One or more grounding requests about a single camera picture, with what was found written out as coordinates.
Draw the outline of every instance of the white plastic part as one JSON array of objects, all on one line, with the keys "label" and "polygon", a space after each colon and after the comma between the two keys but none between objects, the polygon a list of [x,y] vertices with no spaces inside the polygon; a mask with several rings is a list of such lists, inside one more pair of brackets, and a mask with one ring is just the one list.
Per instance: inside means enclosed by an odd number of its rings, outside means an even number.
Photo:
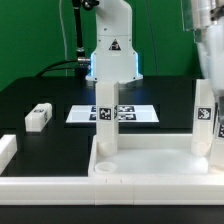
[{"label": "white plastic part", "polygon": [[211,88],[216,96],[224,96],[224,17],[207,29],[208,69]]},{"label": "white plastic part", "polygon": [[0,205],[94,205],[88,177],[0,178]]},{"label": "white plastic part", "polygon": [[202,75],[205,79],[208,79],[208,50],[205,43],[197,43],[198,56],[201,66]]},{"label": "white plastic part", "polygon": [[[208,158],[193,155],[191,141],[190,134],[119,135],[118,153],[103,157],[95,137],[88,171],[95,204],[224,204],[224,175],[208,173]],[[116,171],[97,173],[101,162]]]},{"label": "white plastic part", "polygon": [[50,103],[38,104],[26,117],[27,132],[41,132],[52,117],[52,105]]},{"label": "white plastic part", "polygon": [[132,47],[132,9],[123,1],[101,0],[96,9],[97,48],[91,56],[89,81],[128,83],[138,73],[138,54]]},{"label": "white plastic part", "polygon": [[207,156],[211,150],[215,99],[208,79],[197,80],[194,123],[191,151],[198,156]]},{"label": "white plastic part", "polygon": [[95,171],[97,173],[103,173],[103,174],[114,173],[116,169],[117,169],[117,166],[111,162],[97,163],[95,166]]},{"label": "white plastic part", "polygon": [[0,139],[0,174],[4,171],[16,152],[16,136],[4,135]]},{"label": "white plastic part", "polygon": [[210,155],[210,172],[224,173],[224,126],[216,119]]},{"label": "white plastic part", "polygon": [[96,84],[97,144],[100,154],[111,156],[117,153],[118,136],[118,83]]}]

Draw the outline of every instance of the small white block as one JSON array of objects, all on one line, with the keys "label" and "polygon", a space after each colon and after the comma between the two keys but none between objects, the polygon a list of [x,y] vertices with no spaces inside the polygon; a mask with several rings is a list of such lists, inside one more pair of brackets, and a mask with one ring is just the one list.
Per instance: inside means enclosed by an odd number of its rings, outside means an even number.
[{"label": "small white block", "polygon": [[215,98],[208,80],[197,80],[191,152],[207,156],[213,138]]},{"label": "small white block", "polygon": [[26,131],[41,132],[51,117],[52,105],[38,104],[25,118]]},{"label": "small white block", "polygon": [[118,138],[118,83],[96,84],[97,144],[99,153],[112,156],[117,153]]},{"label": "small white block", "polygon": [[15,135],[4,135],[0,139],[0,174],[4,171],[12,157],[17,152]]}]

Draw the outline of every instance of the black cable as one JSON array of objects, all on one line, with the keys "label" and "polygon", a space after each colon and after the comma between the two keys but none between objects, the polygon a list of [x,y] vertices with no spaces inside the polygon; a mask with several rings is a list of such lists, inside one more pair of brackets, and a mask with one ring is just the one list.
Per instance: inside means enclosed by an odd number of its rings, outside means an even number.
[{"label": "black cable", "polygon": [[158,74],[158,60],[157,60],[154,32],[153,32],[153,29],[152,29],[152,21],[151,21],[149,1],[145,0],[145,4],[146,4],[146,11],[147,11],[147,17],[148,17],[148,23],[149,23],[149,31],[151,33],[151,39],[152,39],[152,47],[153,47],[153,53],[154,53],[154,63],[155,63],[156,76],[158,76],[159,75]]},{"label": "black cable", "polygon": [[83,48],[83,38],[82,38],[82,23],[80,15],[81,2],[79,0],[72,0],[72,5],[75,15],[75,29],[76,29],[76,38],[77,38],[77,57],[85,57],[85,51]]},{"label": "black cable", "polygon": [[72,69],[74,70],[75,68],[74,67],[69,67],[69,68],[51,68],[51,69],[45,70],[43,74],[45,74],[46,72],[53,72],[53,71],[60,71],[60,70],[72,70]]},{"label": "black cable", "polygon": [[64,64],[69,64],[69,63],[74,63],[74,62],[77,62],[77,59],[76,60],[65,60],[65,61],[59,61],[59,62],[56,62],[54,64],[51,64],[49,66],[47,66],[45,69],[43,69],[42,71],[38,72],[35,77],[37,78],[40,78],[42,77],[42,75],[47,72],[48,70],[51,70],[52,68],[58,66],[58,65],[64,65]]}]

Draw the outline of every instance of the white block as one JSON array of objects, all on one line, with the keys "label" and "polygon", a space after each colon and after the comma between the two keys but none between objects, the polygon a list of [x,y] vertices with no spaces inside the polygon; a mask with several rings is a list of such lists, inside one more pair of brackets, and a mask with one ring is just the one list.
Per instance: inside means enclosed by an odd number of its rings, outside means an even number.
[{"label": "white block", "polygon": [[41,132],[52,117],[52,105],[38,104],[25,118],[26,131]]},{"label": "white block", "polygon": [[224,126],[216,119],[210,155],[210,172],[224,173]]},{"label": "white block", "polygon": [[87,177],[2,177],[0,205],[94,205],[94,181]]},{"label": "white block", "polygon": [[96,205],[133,205],[133,181],[130,177],[95,179]]},{"label": "white block", "polygon": [[15,135],[4,135],[0,139],[0,174],[4,171],[12,157],[17,152]]},{"label": "white block", "polygon": [[117,152],[118,138],[118,83],[96,84],[97,144],[99,153],[111,156]]},{"label": "white block", "polygon": [[211,150],[215,99],[209,81],[197,80],[194,124],[191,151],[197,156],[207,156]]}]

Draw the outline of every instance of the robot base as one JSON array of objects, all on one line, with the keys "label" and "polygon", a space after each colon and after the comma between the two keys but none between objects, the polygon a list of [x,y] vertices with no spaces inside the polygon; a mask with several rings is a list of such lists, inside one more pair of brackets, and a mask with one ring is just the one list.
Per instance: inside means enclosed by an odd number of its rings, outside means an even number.
[{"label": "robot base", "polygon": [[[94,80],[91,78],[91,74],[88,74],[86,76],[86,85],[89,87],[94,87],[98,80]],[[119,81],[119,89],[128,89],[128,88],[133,88],[133,87],[141,87],[143,84],[143,75],[139,74],[136,79],[133,79],[129,82],[122,82]]]}]

